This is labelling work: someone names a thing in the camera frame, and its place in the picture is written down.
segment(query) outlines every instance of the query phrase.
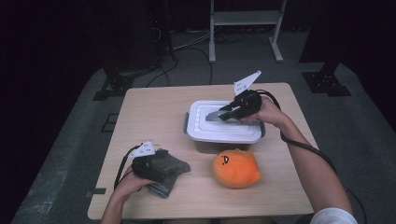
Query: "person's right hand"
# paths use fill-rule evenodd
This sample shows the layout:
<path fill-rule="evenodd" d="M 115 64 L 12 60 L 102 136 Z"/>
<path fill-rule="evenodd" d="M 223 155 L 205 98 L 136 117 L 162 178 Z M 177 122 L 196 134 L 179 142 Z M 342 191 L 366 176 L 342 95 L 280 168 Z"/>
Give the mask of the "person's right hand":
<path fill-rule="evenodd" d="M 258 119 L 266 123 L 273 124 L 279 128 L 280 124 L 288 119 L 277 106 L 266 96 L 262 96 L 262 108 L 255 114 L 242 118 L 242 121 Z"/>

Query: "dark background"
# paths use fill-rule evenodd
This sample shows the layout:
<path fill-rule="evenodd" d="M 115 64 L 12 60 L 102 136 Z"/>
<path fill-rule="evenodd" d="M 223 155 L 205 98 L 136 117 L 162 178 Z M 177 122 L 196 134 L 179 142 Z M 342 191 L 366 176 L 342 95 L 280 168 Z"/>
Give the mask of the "dark background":
<path fill-rule="evenodd" d="M 161 54 L 162 45 L 147 43 L 149 27 L 163 29 L 162 1 L 109 2 L 0 2 L 1 223 L 18 210 L 91 75 L 107 62 L 150 67 Z M 228 4 L 216 2 L 218 10 Z M 235 10 L 278 8 L 270 2 L 230 3 Z M 311 28 L 301 62 L 323 62 L 336 50 L 395 127 L 394 3 L 315 2 L 289 0 L 282 23 L 284 31 Z M 171 29 L 208 29 L 209 0 L 169 0 L 169 6 Z"/>

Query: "container lid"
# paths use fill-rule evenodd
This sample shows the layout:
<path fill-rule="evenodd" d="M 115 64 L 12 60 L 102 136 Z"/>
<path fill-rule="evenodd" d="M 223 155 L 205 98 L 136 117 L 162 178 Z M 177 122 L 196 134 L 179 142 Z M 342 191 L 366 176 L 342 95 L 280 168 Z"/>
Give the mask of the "container lid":
<path fill-rule="evenodd" d="M 218 111 L 230 101 L 196 101 L 191 105 L 187 134 L 195 141 L 252 144 L 263 136 L 263 124 L 257 120 L 236 119 L 206 121 L 206 115 Z"/>

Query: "white paper tag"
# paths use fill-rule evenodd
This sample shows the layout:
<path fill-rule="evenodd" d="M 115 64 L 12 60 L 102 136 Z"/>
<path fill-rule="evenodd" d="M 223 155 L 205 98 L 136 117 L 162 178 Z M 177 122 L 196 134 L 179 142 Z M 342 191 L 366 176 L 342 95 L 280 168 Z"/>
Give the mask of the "white paper tag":
<path fill-rule="evenodd" d="M 235 96 L 239 95 L 242 91 L 247 90 L 261 74 L 261 71 L 257 71 L 256 73 L 235 82 L 233 84 L 233 93 Z"/>
<path fill-rule="evenodd" d="M 142 146 L 133 150 L 129 154 L 129 157 L 136 158 L 136 157 L 143 157 L 143 156 L 149 156 L 149 155 L 154 155 L 154 154 L 155 154 L 155 149 L 152 146 L 152 143 L 150 141 L 146 141 Z"/>

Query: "white sleeve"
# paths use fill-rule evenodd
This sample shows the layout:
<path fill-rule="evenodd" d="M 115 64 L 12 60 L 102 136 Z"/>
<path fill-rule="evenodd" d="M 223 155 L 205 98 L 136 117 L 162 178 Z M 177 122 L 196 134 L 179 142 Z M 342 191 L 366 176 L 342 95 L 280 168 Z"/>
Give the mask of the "white sleeve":
<path fill-rule="evenodd" d="M 347 211 L 340 208 L 325 208 L 312 217 L 311 224 L 358 224 Z"/>

